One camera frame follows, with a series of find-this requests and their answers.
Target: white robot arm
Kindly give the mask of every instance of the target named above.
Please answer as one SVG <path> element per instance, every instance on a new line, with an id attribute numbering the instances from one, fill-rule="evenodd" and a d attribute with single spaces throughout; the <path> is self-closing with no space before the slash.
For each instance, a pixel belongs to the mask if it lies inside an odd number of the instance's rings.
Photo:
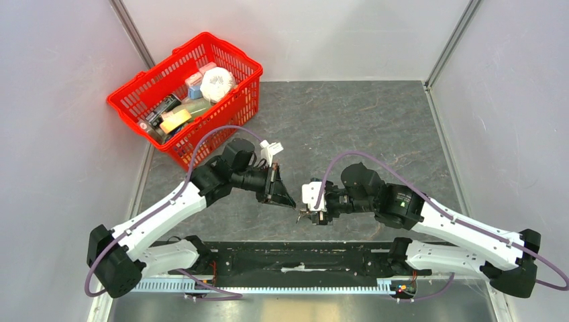
<path id="1" fill-rule="evenodd" d="M 232 188 L 254 191 L 260 203 L 295 208 L 280 179 L 280 167 L 272 162 L 282 146 L 263 141 L 261 148 L 263 159 L 255 164 L 253 144 L 234 139 L 220 156 L 196 167 L 189 181 L 180 183 L 143 213 L 110 230 L 103 225 L 92 230 L 87 254 L 90 267 L 104 248 L 119 239 L 95 268 L 95 275 L 109 295 L 120 297 L 147 276 L 194 266 L 203 247 L 200 241 L 182 239 L 151 246 L 182 220 L 227 196 Z"/>
<path id="2" fill-rule="evenodd" d="M 306 209 L 301 211 L 299 218 L 308 217 L 315 225 L 328 225 L 342 213 L 374 213 L 375 219 L 388 227 L 432 235 L 451 244 L 444 246 L 396 238 L 391 250 L 394 263 L 414 270 L 469 275 L 490 281 L 504 293 L 516 297 L 530 296 L 537 266 L 533 263 L 534 258 L 512 247 L 512 243 L 537 252 L 541 239 L 539 233 L 530 229 L 517 233 L 491 227 L 431 198 L 434 205 L 452 218 L 448 219 L 410 188 L 386 184 L 377 172 L 367 169 L 362 163 L 344 169 L 341 180 L 344 189 L 326 182 L 318 207 L 316 200 L 322 182 L 313 179 L 313 182 L 304 184 L 302 201 Z M 509 243 L 459 225 L 455 222 L 457 220 L 491 231 Z"/>

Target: blue item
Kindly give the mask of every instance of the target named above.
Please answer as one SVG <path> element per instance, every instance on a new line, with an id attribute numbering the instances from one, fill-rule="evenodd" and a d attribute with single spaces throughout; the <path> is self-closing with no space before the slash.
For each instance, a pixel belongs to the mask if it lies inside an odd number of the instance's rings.
<path id="1" fill-rule="evenodd" d="M 200 99 L 203 97 L 199 90 L 199 85 L 190 86 L 188 88 L 188 97 L 191 99 Z"/>

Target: gray floor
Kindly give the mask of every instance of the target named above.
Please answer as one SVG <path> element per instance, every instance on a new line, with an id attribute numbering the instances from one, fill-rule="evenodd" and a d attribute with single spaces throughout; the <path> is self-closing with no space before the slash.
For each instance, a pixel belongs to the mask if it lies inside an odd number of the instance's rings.
<path id="1" fill-rule="evenodd" d="M 246 125 L 269 142 L 279 141 L 282 178 L 301 206 L 301 185 L 321 177 L 329 161 L 346 150 L 362 150 L 385 160 L 422 191 L 459 209 L 433 117 L 420 82 L 262 83 L 260 110 Z M 250 138 L 246 134 L 236 136 Z M 330 180 L 361 158 L 339 162 Z M 378 169 L 364 160 L 365 165 Z M 378 169 L 386 181 L 395 180 Z M 142 209 L 168 194 L 184 171 L 155 153 Z M 261 205 L 252 193 L 235 190 L 177 225 L 172 235 L 198 235 L 210 241 L 372 240 L 397 236 L 434 238 L 378 224 L 372 214 L 343 215 L 331 227 L 308 220 L 295 224 L 292 209 Z M 422 282 L 419 294 L 437 291 L 441 280 Z M 482 282 L 457 281 L 442 297 L 396 305 L 377 296 L 247 295 L 241 301 L 200 303 L 175 294 L 130 293 L 113 304 L 111 321 L 495 321 Z"/>
<path id="2" fill-rule="evenodd" d="M 433 117 L 420 82 L 293 82 L 261 83 L 259 113 L 246 127 L 269 142 L 281 142 L 277 155 L 289 193 L 301 206 L 301 186 L 322 177 L 330 160 L 346 150 L 368 152 L 443 204 L 459 210 Z M 246 133 L 236 137 L 248 138 Z M 336 164 L 330 180 L 361 158 L 348 156 Z M 371 161 L 389 182 L 396 182 Z M 141 209 L 159 201 L 184 178 L 167 155 L 156 152 Z M 189 217 L 166 234 L 198 235 L 211 241 L 243 240 L 373 240 L 418 236 L 378 224 L 372 214 L 343 215 L 333 226 L 295 224 L 292 209 L 261 205 L 254 193 L 235 189 L 230 196 Z"/>

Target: white ball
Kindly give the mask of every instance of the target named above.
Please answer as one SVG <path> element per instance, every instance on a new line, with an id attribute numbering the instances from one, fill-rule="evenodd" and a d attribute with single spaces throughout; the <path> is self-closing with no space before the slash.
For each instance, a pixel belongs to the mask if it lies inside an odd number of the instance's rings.
<path id="1" fill-rule="evenodd" d="M 222 100 L 234 86 L 235 78 L 233 75 L 225 68 L 215 67 L 205 72 L 199 89 L 203 98 L 210 102 L 217 103 Z"/>

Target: red plastic basket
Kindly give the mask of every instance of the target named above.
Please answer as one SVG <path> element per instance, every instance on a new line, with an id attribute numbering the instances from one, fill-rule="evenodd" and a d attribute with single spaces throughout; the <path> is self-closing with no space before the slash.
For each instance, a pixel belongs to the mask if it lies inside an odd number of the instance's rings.
<path id="1" fill-rule="evenodd" d="M 184 99 L 187 96 L 186 78 L 208 62 L 215 62 L 229 70 L 235 77 L 237 88 L 165 144 L 159 144 L 138 127 L 138 120 L 145 118 L 168 94 L 174 93 L 179 99 Z M 167 153 L 188 170 L 195 145 L 207 132 L 222 125 L 243 125 L 257 114 L 262 73 L 261 65 L 244 52 L 209 32 L 203 32 L 174 49 L 172 56 L 148 72 L 138 73 L 130 82 L 113 92 L 107 102 L 133 131 L 144 136 L 156 149 Z M 196 165 L 233 132 L 234 129 L 225 129 L 206 140 L 199 148 Z"/>

